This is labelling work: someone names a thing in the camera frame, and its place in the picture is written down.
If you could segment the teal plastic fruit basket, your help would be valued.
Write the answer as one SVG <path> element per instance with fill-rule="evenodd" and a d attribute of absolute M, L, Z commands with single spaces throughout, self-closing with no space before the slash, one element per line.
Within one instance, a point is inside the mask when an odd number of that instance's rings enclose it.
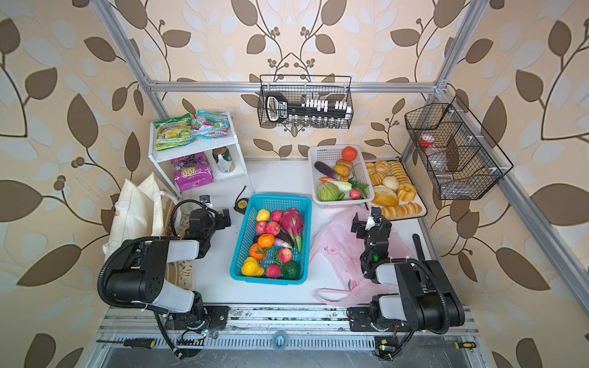
<path fill-rule="evenodd" d="M 269 285 L 301 285 L 308 277 L 311 200 L 254 195 L 248 202 L 234 252 L 233 279 Z"/>

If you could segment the purple snack bag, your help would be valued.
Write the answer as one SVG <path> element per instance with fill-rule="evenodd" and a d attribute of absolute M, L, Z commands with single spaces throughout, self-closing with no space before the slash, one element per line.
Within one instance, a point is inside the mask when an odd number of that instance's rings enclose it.
<path fill-rule="evenodd" d="M 209 161 L 205 153 L 194 153 L 172 159 L 174 179 L 181 193 L 214 182 Z"/>

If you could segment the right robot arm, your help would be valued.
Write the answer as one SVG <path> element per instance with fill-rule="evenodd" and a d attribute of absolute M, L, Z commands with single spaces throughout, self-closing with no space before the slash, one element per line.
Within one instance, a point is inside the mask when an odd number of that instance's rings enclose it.
<path fill-rule="evenodd" d="M 373 208 L 366 221 L 354 216 L 351 232 L 364 242 L 360 267 L 365 279 L 395 286 L 393 294 L 377 294 L 366 308 L 348 308 L 353 331 L 411 331 L 445 334 L 460 327 L 466 313 L 440 262 L 427 259 L 422 239 L 412 234 L 415 256 L 393 256 L 388 250 L 392 222 Z"/>

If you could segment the green label can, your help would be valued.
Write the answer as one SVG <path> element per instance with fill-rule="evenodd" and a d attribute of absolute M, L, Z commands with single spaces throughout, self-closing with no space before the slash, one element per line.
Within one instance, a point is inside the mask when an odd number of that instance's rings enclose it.
<path fill-rule="evenodd" d="M 235 164 L 227 147 L 219 147 L 214 149 L 213 159 L 221 173 L 227 174 L 234 171 Z"/>

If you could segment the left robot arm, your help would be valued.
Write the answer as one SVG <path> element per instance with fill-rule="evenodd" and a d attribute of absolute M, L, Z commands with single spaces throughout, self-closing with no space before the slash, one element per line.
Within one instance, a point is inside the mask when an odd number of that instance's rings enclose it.
<path fill-rule="evenodd" d="M 166 280 L 167 266 L 202 259 L 213 235 L 230 227 L 228 209 L 215 210 L 210 196 L 185 199 L 170 213 L 171 236 L 127 239 L 106 260 L 98 275 L 98 294 L 114 308 L 142 309 L 166 317 L 176 330 L 210 331 L 226 326 L 229 308 L 206 307 L 197 291 Z"/>

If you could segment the cream canvas tote bag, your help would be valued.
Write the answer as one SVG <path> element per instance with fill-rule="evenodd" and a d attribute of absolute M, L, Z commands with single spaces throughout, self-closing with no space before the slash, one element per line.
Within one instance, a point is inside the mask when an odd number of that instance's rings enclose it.
<path fill-rule="evenodd" d="M 141 184 L 124 183 L 103 253 L 108 258 L 127 239 L 171 236 L 170 216 L 179 198 L 153 174 Z"/>

